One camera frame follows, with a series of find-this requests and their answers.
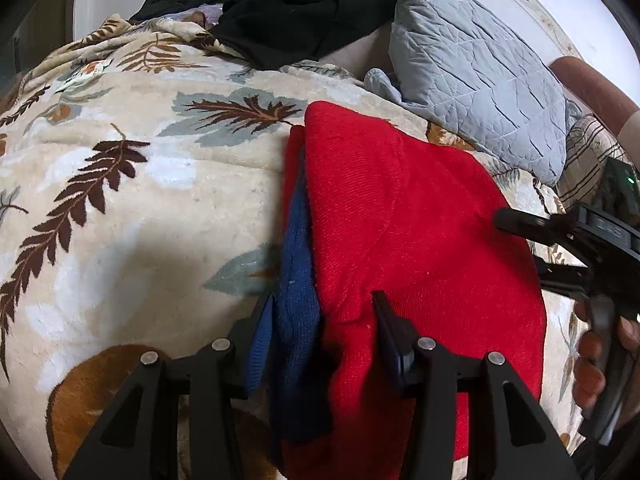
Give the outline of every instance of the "gray quilted pillow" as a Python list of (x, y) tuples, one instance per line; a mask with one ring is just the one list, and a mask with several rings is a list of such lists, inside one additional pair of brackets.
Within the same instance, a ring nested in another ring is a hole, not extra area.
[(566, 158), (565, 97), (542, 60), (475, 0), (398, 0), (389, 56), (367, 89), (478, 150), (556, 183)]

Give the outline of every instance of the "silver screw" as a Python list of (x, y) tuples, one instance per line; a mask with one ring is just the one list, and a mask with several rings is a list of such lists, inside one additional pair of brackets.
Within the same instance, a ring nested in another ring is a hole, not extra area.
[(229, 350), (229, 348), (231, 348), (231, 341), (229, 341), (229, 339), (227, 339), (226, 337), (221, 337), (211, 343), (211, 348), (213, 348), (216, 352), (224, 352), (225, 350)]
[(418, 346), (423, 350), (433, 350), (436, 348), (436, 342), (430, 337), (421, 337), (418, 339)]
[(140, 356), (140, 362), (145, 366), (152, 365), (156, 361), (158, 361), (158, 352), (154, 352), (153, 350), (145, 352)]
[(500, 352), (490, 352), (489, 361), (492, 362), (494, 365), (500, 366), (504, 364), (505, 358), (504, 358), (504, 355), (502, 355)]

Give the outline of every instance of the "pillow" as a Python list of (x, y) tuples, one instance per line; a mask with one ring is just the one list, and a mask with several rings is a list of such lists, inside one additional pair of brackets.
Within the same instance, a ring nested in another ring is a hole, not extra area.
[(591, 203), (602, 178), (607, 157), (633, 165), (625, 150), (593, 115), (581, 118), (566, 138), (566, 163), (556, 190), (562, 205)]
[(389, 55), (366, 88), (457, 133), (478, 150), (556, 183), (565, 159), (562, 85), (475, 0), (398, 0)]

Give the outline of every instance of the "red knit fabric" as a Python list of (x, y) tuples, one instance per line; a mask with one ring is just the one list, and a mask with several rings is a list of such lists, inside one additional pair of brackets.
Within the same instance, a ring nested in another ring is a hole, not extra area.
[[(506, 202), (468, 153), (409, 137), (386, 121), (325, 102), (305, 114), (306, 174), (324, 348), (339, 366), (334, 430), (284, 445), (290, 480), (398, 477), (413, 403), (399, 400), (376, 357), (371, 291), (451, 351), (506, 355), (536, 398), (545, 308), (524, 240), (497, 231)], [(467, 454), (458, 403), (456, 458)]]

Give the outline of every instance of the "human hand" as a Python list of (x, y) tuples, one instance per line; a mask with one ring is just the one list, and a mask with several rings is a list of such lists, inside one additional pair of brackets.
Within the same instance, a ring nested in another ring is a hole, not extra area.
[[(587, 311), (583, 303), (575, 304), (575, 315), (587, 321)], [(640, 324), (628, 319), (618, 321), (618, 338), (622, 346), (634, 357), (640, 348)], [(598, 370), (591, 360), (595, 360), (602, 352), (602, 341), (594, 332), (585, 332), (578, 343), (580, 357), (574, 366), (574, 400), (581, 408), (592, 408), (605, 386), (604, 374)], [(622, 407), (616, 429), (624, 426), (640, 413), (640, 366), (631, 377), (630, 391)]]

